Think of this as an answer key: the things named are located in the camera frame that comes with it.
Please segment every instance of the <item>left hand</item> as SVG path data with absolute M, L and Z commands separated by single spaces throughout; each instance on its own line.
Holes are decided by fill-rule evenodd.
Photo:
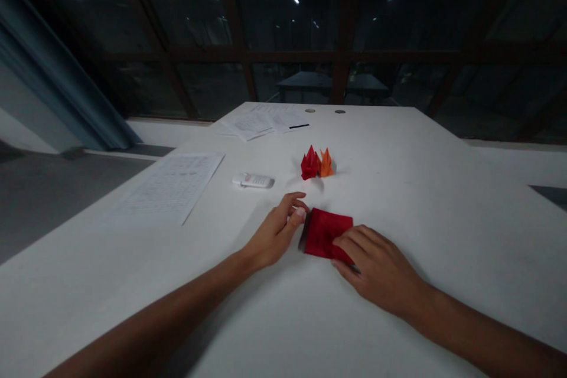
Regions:
M 253 262 L 255 270 L 273 265 L 284 255 L 295 231 L 309 212 L 309 207 L 299 200 L 305 196 L 303 192 L 284 195 L 244 246 L 241 252 Z

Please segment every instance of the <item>forearm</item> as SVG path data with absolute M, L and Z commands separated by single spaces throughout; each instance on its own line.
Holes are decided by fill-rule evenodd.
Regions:
M 60 376 L 145 375 L 256 270 L 237 252 L 215 268 L 139 311 L 50 372 Z
M 567 355 L 471 309 L 432 287 L 408 320 L 421 334 L 491 377 L 565 376 Z

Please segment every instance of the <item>gray floor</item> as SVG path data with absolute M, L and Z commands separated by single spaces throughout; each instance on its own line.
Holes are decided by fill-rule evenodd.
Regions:
M 0 163 L 0 264 L 153 161 L 28 154 Z

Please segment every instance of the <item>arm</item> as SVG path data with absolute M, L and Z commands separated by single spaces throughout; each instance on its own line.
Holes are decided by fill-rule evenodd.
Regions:
M 421 279 L 390 240 L 356 226 L 333 241 L 360 274 L 332 260 L 365 299 L 494 377 L 567 376 L 567 355 L 464 305 Z
M 309 210 L 299 200 L 303 197 L 301 192 L 285 195 L 242 250 L 111 329 L 46 377 L 157 374 L 192 330 L 232 291 L 281 258 Z

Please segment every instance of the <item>red origami crane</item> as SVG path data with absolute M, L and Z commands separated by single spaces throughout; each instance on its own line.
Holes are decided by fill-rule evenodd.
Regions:
M 307 180 L 317 176 L 317 161 L 319 157 L 313 150 L 313 145 L 309 148 L 307 155 L 303 156 L 303 161 L 301 161 L 301 177 L 303 180 Z
M 305 240 L 306 254 L 328 259 L 341 260 L 343 263 L 353 265 L 354 262 L 345 251 L 333 245 L 333 240 L 341 236 L 353 226 L 353 218 L 327 213 L 318 208 L 312 208 L 305 223 L 307 238 Z

